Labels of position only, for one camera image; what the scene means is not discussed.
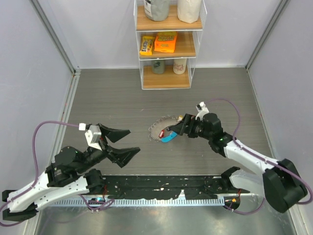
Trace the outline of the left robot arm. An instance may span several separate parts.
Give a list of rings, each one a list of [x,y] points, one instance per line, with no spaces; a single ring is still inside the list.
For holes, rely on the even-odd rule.
[[[4,205],[0,210],[4,221],[21,223],[62,199],[80,194],[101,194],[105,181],[101,171],[94,166],[109,159],[123,168],[140,151],[139,147],[116,149],[109,145],[109,142],[115,143],[130,134],[130,130],[112,129],[101,123],[79,123],[76,127],[85,133],[86,151],[66,146],[42,174],[36,173],[33,182],[19,190],[3,191]]]

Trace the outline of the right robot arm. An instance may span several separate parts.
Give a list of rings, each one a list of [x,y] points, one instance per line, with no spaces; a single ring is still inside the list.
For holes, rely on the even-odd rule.
[[[189,138],[203,138],[211,149],[225,158],[234,160],[251,173],[240,169],[223,178],[222,189],[232,193],[244,189],[263,197],[277,212],[284,213],[295,204],[312,202],[312,189],[301,179],[288,159],[281,161],[267,157],[245,146],[231,134],[225,132],[215,113],[204,115],[186,114],[167,130]]]

